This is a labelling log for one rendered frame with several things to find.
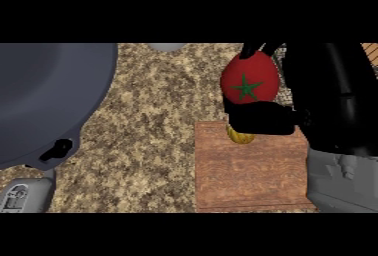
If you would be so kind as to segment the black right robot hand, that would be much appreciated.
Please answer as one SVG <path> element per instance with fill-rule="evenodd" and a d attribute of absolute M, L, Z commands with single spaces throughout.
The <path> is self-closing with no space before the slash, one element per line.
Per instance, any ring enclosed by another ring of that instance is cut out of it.
<path fill-rule="evenodd" d="M 265 135 L 299 129 L 311 149 L 378 157 L 378 78 L 361 45 L 289 42 L 281 68 L 292 105 L 224 97 L 233 129 Z"/>

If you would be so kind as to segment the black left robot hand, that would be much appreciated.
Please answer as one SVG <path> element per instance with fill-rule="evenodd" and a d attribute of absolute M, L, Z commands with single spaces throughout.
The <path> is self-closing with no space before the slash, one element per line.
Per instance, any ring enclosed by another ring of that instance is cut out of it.
<path fill-rule="evenodd" d="M 73 148 L 73 141 L 70 139 L 56 140 L 51 148 L 39 155 L 38 160 L 42 163 L 61 161 L 69 156 L 72 148 Z"/>

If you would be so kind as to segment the red tomato with green star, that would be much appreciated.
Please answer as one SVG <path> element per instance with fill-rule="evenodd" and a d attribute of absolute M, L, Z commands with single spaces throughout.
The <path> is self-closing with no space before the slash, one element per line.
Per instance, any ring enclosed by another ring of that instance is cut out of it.
<path fill-rule="evenodd" d="M 236 55 L 219 78 L 221 92 L 233 104 L 273 101 L 279 91 L 279 72 L 271 57 L 256 51 L 247 59 Z"/>

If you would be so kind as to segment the brown wooden cutting board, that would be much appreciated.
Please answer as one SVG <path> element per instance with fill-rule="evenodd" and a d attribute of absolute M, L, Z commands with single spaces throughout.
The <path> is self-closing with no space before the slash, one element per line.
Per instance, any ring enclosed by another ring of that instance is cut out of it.
<path fill-rule="evenodd" d="M 227 137 L 225 123 L 194 124 L 194 196 L 199 212 L 312 209 L 305 198 L 307 140 L 259 135 L 247 144 Z"/>

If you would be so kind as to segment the large dark grey rounded object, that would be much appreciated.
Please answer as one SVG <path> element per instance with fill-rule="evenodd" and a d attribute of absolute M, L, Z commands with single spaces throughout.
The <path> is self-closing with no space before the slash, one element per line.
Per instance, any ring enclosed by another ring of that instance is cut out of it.
<path fill-rule="evenodd" d="M 116 58 L 113 43 L 0 43 L 0 169 L 47 170 L 75 154 Z M 42 163 L 38 157 L 58 139 L 73 141 L 69 156 Z"/>

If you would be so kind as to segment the orange striped wooden object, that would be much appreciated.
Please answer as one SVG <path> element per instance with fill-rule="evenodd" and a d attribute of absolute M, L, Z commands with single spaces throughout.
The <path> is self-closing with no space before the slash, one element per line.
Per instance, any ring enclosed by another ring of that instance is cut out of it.
<path fill-rule="evenodd" d="M 370 63 L 378 66 L 378 43 L 363 43 L 361 47 Z"/>

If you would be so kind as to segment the yellow fruit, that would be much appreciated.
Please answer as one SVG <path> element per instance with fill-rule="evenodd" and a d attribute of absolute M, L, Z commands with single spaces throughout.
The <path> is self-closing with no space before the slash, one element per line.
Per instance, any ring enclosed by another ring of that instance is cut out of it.
<path fill-rule="evenodd" d="M 227 136 L 236 144 L 249 144 L 253 139 L 253 134 L 239 133 L 234 131 L 230 125 L 225 125 Z"/>

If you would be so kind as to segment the pale grey rounded object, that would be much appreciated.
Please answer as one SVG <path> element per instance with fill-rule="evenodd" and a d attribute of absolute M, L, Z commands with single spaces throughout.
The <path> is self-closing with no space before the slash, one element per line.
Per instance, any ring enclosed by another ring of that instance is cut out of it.
<path fill-rule="evenodd" d="M 184 43 L 149 43 L 147 46 L 160 52 L 172 52 L 183 48 Z"/>

